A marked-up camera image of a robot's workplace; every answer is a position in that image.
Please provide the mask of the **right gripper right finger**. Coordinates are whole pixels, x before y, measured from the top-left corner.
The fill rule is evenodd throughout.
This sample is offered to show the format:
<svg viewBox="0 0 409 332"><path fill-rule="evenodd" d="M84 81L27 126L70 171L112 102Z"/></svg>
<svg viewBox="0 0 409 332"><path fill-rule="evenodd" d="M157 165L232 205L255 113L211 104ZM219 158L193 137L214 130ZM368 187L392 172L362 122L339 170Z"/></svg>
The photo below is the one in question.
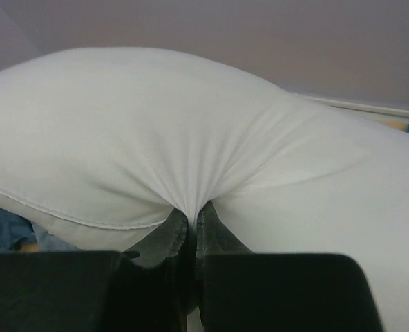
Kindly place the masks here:
<svg viewBox="0 0 409 332"><path fill-rule="evenodd" d="M220 220L211 201L198 214L196 221L196 257L223 254L251 254L251 250Z"/></svg>

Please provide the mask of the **white pillow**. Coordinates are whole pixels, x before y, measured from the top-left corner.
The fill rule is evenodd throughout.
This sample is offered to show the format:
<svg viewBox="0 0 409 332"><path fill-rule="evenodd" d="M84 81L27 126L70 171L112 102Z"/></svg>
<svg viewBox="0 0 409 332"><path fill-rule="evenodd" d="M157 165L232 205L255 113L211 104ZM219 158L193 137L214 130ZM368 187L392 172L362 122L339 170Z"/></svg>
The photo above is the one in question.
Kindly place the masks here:
<svg viewBox="0 0 409 332"><path fill-rule="evenodd" d="M257 252L339 252L409 331L409 134L236 68L78 48L0 71L0 208L123 251L212 202Z"/></svg>

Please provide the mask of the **dark blue lettered pillowcase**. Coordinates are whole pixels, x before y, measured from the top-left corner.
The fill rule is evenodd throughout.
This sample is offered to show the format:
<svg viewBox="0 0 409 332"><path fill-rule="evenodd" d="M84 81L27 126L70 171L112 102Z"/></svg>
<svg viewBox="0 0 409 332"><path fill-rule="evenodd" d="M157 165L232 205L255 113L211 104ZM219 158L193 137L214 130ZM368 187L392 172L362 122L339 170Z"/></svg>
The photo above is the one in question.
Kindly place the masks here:
<svg viewBox="0 0 409 332"><path fill-rule="evenodd" d="M0 253L79 250L41 226L0 208Z"/></svg>

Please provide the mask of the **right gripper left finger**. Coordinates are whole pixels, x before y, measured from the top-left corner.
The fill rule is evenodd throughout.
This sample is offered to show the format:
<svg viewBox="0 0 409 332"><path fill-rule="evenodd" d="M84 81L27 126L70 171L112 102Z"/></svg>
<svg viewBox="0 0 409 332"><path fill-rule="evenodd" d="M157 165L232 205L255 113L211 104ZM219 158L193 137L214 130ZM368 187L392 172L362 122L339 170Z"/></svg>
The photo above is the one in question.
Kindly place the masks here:
<svg viewBox="0 0 409 332"><path fill-rule="evenodd" d="M168 259L187 256L186 216L174 209L154 231L125 250L124 255L142 268L155 268Z"/></svg>

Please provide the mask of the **aluminium frame rail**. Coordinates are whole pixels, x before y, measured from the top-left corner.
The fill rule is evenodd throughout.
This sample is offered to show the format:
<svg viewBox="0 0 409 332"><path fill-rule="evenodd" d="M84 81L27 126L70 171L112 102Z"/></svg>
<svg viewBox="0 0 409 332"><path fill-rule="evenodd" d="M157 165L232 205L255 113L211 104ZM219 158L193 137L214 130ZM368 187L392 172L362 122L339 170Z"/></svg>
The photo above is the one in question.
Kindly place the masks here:
<svg viewBox="0 0 409 332"><path fill-rule="evenodd" d="M391 108L391 107L380 107L380 106L375 106L371 104L360 104L356 102L346 102L346 101L340 101L340 100L332 100L332 99L327 99L327 98L320 98L320 97L314 97L310 95L303 95L303 94L298 94L295 93L295 95L314 101L314 102L319 102L322 104L329 105L331 107L336 107L340 109L347 109L347 110L352 110L352 111L360 111L360 112L365 112L365 113L374 113L374 114L379 114L381 116L392 116L392 117L398 117L398 118L409 118L409 110L407 109L398 109L398 108Z"/></svg>

